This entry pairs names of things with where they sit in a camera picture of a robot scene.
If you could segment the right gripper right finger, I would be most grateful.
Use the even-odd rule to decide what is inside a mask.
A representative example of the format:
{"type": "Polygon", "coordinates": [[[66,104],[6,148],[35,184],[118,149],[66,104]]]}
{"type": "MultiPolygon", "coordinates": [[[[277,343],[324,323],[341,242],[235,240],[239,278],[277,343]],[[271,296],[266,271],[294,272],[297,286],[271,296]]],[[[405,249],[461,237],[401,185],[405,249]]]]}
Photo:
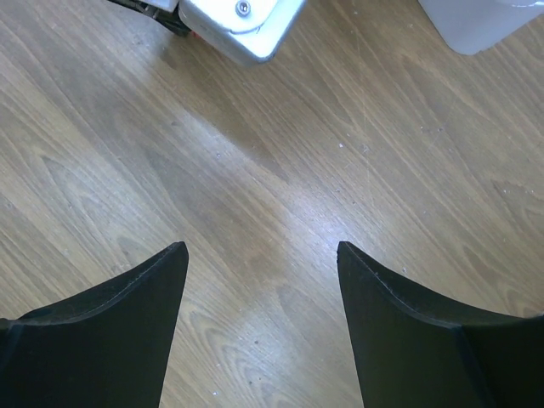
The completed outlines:
{"type": "Polygon", "coordinates": [[[458,302],[346,241],[337,272],[365,406],[542,406],[541,316],[458,302]]]}

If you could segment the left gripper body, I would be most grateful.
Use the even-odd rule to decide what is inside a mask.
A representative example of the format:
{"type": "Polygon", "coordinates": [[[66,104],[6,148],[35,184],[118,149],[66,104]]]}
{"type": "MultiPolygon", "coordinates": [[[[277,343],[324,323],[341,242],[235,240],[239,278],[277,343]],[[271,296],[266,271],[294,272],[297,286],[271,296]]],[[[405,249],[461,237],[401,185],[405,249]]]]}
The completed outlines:
{"type": "Polygon", "coordinates": [[[179,1],[109,0],[137,13],[148,16],[181,37],[187,37],[191,29],[179,17],[179,1]]]}

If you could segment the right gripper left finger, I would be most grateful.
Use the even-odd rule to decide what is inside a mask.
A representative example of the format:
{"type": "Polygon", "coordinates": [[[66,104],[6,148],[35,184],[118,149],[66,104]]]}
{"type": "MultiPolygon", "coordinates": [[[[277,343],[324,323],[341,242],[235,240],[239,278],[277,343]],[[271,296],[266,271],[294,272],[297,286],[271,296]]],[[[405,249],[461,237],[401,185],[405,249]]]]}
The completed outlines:
{"type": "Polygon", "coordinates": [[[157,407],[188,271],[175,242],[140,265],[1,320],[3,407],[157,407]]]}

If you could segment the drawer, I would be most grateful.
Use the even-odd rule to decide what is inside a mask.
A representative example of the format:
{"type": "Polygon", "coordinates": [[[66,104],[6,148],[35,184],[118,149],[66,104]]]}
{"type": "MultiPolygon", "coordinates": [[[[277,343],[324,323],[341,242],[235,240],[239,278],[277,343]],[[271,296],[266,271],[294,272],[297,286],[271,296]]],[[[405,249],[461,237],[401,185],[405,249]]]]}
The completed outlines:
{"type": "Polygon", "coordinates": [[[420,0],[445,43],[455,52],[475,55],[493,47],[543,14],[535,0],[420,0]]]}

